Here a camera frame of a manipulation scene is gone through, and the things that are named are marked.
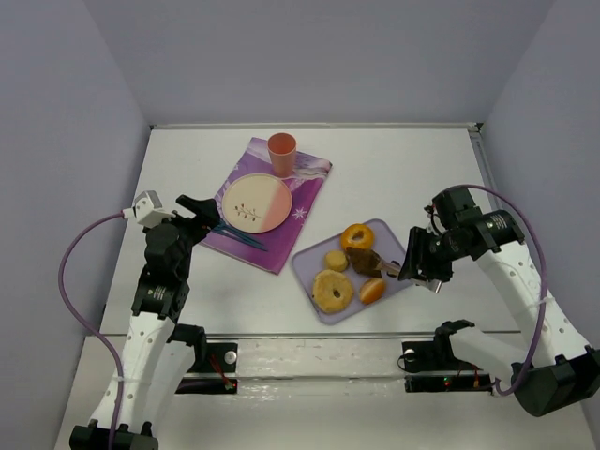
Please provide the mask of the metal tongs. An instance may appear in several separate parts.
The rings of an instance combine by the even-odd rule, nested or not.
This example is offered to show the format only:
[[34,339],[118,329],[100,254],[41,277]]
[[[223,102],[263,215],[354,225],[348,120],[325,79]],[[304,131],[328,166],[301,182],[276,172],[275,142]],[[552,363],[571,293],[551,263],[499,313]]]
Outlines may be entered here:
[[412,284],[424,287],[433,293],[438,293],[443,285],[443,283],[438,279],[421,279],[420,277],[401,276],[401,267],[399,265],[386,261],[377,253],[374,254],[373,261],[375,262],[375,270],[385,273],[387,276],[396,278],[398,280],[408,280]]

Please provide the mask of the brown chocolate croissant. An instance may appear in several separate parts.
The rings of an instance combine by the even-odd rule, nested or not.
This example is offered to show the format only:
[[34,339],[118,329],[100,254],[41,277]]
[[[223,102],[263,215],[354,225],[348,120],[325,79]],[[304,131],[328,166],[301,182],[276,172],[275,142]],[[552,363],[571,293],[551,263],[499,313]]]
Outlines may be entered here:
[[357,274],[370,278],[382,277],[382,269],[379,266],[382,258],[377,252],[360,247],[347,247],[345,252]]

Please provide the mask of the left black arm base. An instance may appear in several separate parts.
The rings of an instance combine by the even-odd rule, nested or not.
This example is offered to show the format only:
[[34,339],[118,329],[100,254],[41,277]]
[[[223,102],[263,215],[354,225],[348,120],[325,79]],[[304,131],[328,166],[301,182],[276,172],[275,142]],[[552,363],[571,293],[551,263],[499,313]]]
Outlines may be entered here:
[[196,362],[180,382],[177,395],[235,395],[238,343],[214,341],[207,344],[205,359]]

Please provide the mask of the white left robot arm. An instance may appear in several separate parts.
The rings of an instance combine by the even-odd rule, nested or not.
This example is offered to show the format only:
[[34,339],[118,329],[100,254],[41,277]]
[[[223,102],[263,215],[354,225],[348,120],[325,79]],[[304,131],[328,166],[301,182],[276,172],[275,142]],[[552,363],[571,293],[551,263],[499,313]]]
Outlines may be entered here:
[[156,431],[179,383],[207,354],[202,327],[179,322],[188,298],[194,247],[221,221],[214,199],[181,195],[182,217],[165,210],[153,190],[117,213],[145,234],[145,265],[134,295],[122,351],[107,348],[115,372],[102,400],[84,426],[76,426],[72,449],[156,449]]

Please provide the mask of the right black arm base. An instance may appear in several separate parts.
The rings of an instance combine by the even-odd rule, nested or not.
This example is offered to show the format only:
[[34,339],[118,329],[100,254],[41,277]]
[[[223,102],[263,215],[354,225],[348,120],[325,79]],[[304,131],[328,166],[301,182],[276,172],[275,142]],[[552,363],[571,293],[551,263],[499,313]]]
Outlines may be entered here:
[[454,356],[439,355],[432,341],[404,341],[397,366],[405,374],[409,394],[492,392],[485,371]]

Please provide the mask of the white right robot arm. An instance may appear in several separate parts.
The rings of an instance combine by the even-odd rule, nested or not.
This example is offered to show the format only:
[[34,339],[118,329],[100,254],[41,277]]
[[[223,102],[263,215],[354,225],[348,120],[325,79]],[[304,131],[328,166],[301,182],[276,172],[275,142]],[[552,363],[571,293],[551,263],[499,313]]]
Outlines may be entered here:
[[532,225],[515,205],[482,213],[470,191],[458,185],[432,199],[430,225],[411,228],[396,277],[437,292],[454,275],[454,262],[471,258],[530,345],[522,350],[468,320],[446,321],[406,362],[420,371],[474,365],[489,374],[498,395],[514,396],[535,417],[592,397],[599,389],[599,351],[550,293],[543,251],[527,246],[537,240]]

